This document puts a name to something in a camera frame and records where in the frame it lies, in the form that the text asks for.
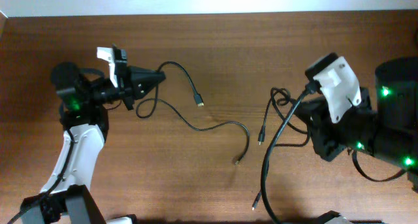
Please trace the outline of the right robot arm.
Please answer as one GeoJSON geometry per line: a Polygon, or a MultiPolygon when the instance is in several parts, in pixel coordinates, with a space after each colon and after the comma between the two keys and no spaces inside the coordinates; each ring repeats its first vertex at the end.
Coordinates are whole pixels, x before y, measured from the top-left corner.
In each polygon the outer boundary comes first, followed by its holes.
{"type": "Polygon", "coordinates": [[[352,161],[360,174],[364,171],[357,160],[362,152],[390,163],[400,171],[394,180],[407,175],[412,189],[417,190],[417,58],[401,57],[376,68],[378,109],[373,111],[366,88],[361,89],[361,103],[349,108],[338,123],[326,113],[329,103],[322,98],[303,102],[295,115],[305,122],[312,134],[316,154],[332,161],[349,148],[352,161]]]}

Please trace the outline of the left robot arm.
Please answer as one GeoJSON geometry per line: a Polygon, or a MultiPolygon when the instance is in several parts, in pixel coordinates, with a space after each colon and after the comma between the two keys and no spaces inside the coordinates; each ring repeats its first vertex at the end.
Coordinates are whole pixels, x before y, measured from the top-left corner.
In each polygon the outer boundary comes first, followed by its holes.
{"type": "Polygon", "coordinates": [[[55,223],[69,216],[71,223],[105,223],[89,192],[98,155],[106,142],[109,122],[106,104],[121,101],[128,110],[165,80],[161,71],[127,64],[125,50],[98,47],[97,57],[108,63],[110,76],[89,80],[71,62],[60,63],[51,82],[61,99],[60,123],[63,147],[53,173],[40,193],[23,200],[11,220],[23,223],[55,223]]]}

